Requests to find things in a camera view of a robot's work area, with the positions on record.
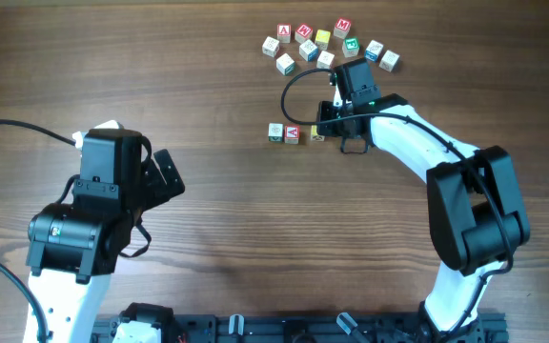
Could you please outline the red picture block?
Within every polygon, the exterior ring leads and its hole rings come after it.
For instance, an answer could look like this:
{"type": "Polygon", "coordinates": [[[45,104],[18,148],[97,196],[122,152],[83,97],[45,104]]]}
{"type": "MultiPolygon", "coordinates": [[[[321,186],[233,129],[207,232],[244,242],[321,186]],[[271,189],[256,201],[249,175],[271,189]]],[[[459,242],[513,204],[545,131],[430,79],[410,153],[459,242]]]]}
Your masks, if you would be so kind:
{"type": "Polygon", "coordinates": [[[301,130],[299,126],[287,125],[284,127],[284,143],[297,145],[299,143],[301,130]]]}

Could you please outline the green number block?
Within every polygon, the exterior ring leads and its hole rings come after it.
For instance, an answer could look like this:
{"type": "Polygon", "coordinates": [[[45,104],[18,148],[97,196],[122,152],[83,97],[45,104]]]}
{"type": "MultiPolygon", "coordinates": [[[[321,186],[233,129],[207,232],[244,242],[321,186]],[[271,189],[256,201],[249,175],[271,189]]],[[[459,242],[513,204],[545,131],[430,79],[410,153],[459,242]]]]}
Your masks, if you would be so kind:
{"type": "Polygon", "coordinates": [[[268,139],[270,142],[284,141],[284,125],[281,123],[270,123],[268,131],[268,139]]]}

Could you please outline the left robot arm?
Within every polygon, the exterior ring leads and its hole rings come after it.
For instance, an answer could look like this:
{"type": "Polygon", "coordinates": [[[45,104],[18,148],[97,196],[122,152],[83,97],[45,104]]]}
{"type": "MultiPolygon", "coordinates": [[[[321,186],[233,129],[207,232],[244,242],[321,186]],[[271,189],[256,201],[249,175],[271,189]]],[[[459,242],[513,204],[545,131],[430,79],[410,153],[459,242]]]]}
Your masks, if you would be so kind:
{"type": "Polygon", "coordinates": [[[88,342],[118,258],[142,216],[182,194],[185,185],[166,150],[153,151],[138,131],[91,129],[78,174],[64,195],[29,223],[30,309],[27,342],[88,342]]]}

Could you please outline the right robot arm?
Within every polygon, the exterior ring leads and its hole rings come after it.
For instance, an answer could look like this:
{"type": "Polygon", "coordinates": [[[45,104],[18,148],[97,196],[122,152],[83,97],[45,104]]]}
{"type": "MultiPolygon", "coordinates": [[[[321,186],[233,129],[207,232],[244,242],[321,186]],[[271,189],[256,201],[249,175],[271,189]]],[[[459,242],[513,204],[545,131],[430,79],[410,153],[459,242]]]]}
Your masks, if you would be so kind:
{"type": "Polygon", "coordinates": [[[364,58],[333,69],[333,101],[317,112],[324,136],[362,138],[400,160],[426,184],[432,244],[441,260],[422,309],[431,336],[468,332],[490,279],[514,265],[530,236],[510,155],[462,143],[421,118],[397,94],[381,95],[364,58]]]}

